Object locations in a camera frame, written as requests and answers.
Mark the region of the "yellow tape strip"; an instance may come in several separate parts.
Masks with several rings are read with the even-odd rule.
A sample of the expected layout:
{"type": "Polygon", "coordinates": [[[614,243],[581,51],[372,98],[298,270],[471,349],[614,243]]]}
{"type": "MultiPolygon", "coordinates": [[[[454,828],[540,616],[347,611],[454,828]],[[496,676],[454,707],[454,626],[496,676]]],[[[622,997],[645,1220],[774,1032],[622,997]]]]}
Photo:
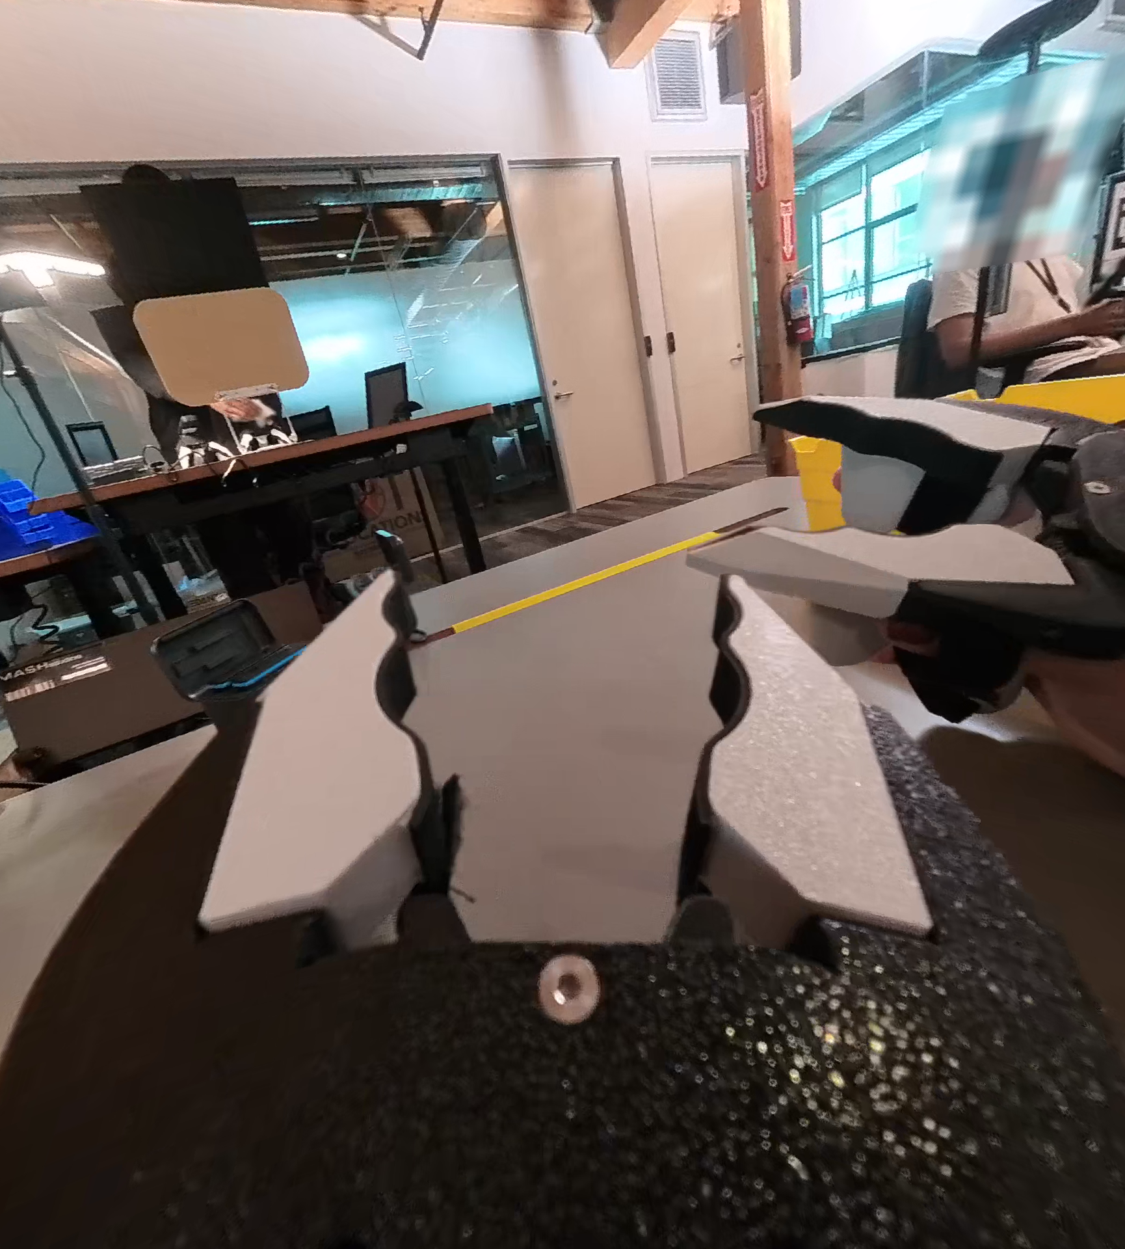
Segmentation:
{"type": "Polygon", "coordinates": [[[447,626],[441,632],[431,634],[428,638],[428,642],[431,643],[440,642],[442,639],[449,639],[451,637],[472,633],[480,628],[488,626],[497,621],[506,620],[509,617],[515,617],[524,612],[529,612],[535,608],[544,607],[546,604],[563,599],[574,593],[577,593],[593,586],[600,586],[605,582],[616,580],[620,576],[636,572],[649,565],[654,565],[659,561],[663,561],[665,559],[669,559],[676,555],[685,555],[691,551],[709,546],[710,543],[714,543],[724,537],[726,535],[723,533],[713,530],[709,533],[696,535],[689,539],[683,539],[683,540],[667,544],[658,550],[650,551],[645,555],[640,555],[640,556],[620,561],[602,570],[592,572],[585,576],[572,578],[571,581],[567,581],[559,586],[542,590],[537,594],[519,599],[516,602],[510,602],[509,604],[492,608],[489,611],[479,613],[475,617],[460,620],[453,626],[447,626]]]}

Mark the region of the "person's right hand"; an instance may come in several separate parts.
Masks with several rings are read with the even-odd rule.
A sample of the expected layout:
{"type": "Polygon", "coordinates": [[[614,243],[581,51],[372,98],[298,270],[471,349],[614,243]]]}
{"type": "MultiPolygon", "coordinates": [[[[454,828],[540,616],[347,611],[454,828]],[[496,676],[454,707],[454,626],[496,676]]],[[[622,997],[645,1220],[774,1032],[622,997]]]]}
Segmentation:
{"type": "Polygon", "coordinates": [[[1125,655],[1089,660],[1027,650],[1021,677],[1064,742],[1125,780],[1125,655]]]}

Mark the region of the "brown cardboard box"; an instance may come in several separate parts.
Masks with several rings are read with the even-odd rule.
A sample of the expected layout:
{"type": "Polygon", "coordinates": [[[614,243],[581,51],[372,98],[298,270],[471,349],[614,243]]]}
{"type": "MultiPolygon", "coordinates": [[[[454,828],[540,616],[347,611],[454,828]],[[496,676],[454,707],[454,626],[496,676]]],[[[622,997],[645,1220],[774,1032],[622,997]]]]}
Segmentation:
{"type": "Polygon", "coordinates": [[[438,570],[444,530],[421,469],[341,486],[312,504],[313,535],[329,582],[346,583],[384,569],[377,531],[398,538],[407,559],[423,559],[438,570]]]}

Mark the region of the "plain wooden board on stand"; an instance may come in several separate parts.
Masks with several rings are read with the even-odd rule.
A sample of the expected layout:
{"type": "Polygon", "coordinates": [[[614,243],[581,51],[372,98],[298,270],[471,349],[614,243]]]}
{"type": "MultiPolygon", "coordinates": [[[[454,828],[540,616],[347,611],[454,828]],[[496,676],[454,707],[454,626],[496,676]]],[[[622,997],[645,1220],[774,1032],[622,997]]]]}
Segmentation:
{"type": "Polygon", "coordinates": [[[271,288],[143,300],[131,313],[157,384],[165,462],[187,470],[293,448],[282,396],[310,380],[290,306],[271,288]]]}

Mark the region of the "red fire extinguisher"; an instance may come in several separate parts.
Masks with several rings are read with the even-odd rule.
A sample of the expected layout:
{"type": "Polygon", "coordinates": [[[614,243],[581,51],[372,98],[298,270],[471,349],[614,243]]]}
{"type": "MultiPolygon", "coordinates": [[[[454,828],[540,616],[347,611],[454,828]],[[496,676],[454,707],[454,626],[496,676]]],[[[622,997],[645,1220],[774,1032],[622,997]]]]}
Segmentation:
{"type": "Polygon", "coordinates": [[[786,341],[799,348],[813,344],[815,340],[815,319],[809,283],[812,269],[810,265],[806,265],[804,269],[788,274],[782,289],[786,341]]]}

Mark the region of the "white door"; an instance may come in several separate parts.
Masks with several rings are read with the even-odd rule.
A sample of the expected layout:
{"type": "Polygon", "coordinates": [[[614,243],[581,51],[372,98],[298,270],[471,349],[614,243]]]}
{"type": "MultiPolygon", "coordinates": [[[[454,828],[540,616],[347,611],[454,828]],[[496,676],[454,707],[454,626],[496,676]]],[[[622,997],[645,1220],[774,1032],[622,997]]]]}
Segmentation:
{"type": "Polygon", "coordinates": [[[753,452],[752,332],[736,158],[648,167],[666,354],[688,475],[753,452]]]}
{"type": "Polygon", "coordinates": [[[616,164],[510,164],[506,189],[570,505],[648,488],[656,464],[616,164]]]}

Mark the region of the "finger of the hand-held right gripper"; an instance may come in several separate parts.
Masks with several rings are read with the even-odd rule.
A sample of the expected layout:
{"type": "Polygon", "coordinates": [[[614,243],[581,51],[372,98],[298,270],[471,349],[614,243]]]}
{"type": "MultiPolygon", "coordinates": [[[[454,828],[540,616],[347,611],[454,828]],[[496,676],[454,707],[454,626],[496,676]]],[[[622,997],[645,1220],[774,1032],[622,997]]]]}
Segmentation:
{"type": "Polygon", "coordinates": [[[805,396],[753,419],[838,446],[843,525],[901,537],[1001,524],[1051,433],[992,405],[925,399],[805,396]]]}
{"type": "Polygon", "coordinates": [[[916,586],[1074,586],[1064,561],[1007,527],[894,537],[762,527],[693,550],[688,567],[858,617],[894,617],[916,586]]]}

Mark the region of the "black panel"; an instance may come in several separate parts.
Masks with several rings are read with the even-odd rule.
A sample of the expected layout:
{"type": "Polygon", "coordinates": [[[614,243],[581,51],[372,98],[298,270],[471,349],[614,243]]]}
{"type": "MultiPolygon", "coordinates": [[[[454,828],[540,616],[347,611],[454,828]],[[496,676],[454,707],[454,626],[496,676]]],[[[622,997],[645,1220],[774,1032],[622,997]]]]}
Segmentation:
{"type": "Polygon", "coordinates": [[[121,305],[269,285],[233,178],[174,179],[147,164],[81,197],[108,249],[121,305]]]}

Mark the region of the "wooden post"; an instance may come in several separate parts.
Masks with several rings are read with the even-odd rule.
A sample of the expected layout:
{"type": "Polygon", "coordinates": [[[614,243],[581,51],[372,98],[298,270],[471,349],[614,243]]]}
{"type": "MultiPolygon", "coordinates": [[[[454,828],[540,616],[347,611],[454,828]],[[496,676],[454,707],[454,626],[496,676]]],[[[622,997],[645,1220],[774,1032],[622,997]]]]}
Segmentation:
{"type": "Polygon", "coordinates": [[[748,136],[748,188],[757,297],[758,393],[762,401],[771,403],[802,395],[800,348],[787,341],[783,310],[783,289],[788,275],[799,270],[799,254],[796,265],[788,269],[779,243],[779,201],[795,201],[791,4],[741,2],[739,17],[744,103],[753,93],[765,89],[770,112],[771,184],[766,192],[754,193],[748,136]]]}

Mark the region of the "dark grey box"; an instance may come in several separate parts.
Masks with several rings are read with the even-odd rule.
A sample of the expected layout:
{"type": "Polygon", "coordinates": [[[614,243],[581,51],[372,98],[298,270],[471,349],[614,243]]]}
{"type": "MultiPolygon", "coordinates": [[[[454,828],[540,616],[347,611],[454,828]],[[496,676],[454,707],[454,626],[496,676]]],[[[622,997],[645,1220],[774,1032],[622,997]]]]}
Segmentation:
{"type": "Polygon", "coordinates": [[[59,767],[170,730],[198,706],[168,681],[153,643],[181,628],[208,625],[230,603],[203,607],[134,633],[26,660],[0,676],[0,707],[18,749],[59,767]]]}

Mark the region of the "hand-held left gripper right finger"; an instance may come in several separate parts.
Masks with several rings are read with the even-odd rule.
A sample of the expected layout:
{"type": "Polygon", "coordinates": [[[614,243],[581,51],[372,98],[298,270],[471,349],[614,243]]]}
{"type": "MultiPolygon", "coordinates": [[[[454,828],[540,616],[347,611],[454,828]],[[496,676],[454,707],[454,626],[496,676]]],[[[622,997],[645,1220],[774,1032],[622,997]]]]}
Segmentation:
{"type": "Polygon", "coordinates": [[[934,919],[866,712],[739,576],[717,586],[679,848],[679,931],[788,952],[821,923],[927,940],[934,919]]]}

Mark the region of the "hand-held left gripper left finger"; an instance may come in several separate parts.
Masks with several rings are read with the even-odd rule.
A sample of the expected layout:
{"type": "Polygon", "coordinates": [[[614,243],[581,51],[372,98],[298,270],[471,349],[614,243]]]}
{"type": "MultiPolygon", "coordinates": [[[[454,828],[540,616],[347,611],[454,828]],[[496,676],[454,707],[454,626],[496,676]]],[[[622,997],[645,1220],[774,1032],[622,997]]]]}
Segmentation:
{"type": "Polygon", "coordinates": [[[200,927],[310,918],[345,952],[468,944],[463,796],[407,724],[416,620],[385,572],[252,702],[200,927]]]}

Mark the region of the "wall vent grille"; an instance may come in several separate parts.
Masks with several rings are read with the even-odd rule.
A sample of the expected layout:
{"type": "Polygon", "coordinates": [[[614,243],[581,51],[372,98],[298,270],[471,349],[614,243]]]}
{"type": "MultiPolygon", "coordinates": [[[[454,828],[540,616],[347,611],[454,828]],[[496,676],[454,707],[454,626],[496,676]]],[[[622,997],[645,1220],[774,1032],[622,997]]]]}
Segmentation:
{"type": "Polygon", "coordinates": [[[671,32],[646,58],[648,107],[654,123],[708,119],[701,38],[696,30],[671,32]]]}

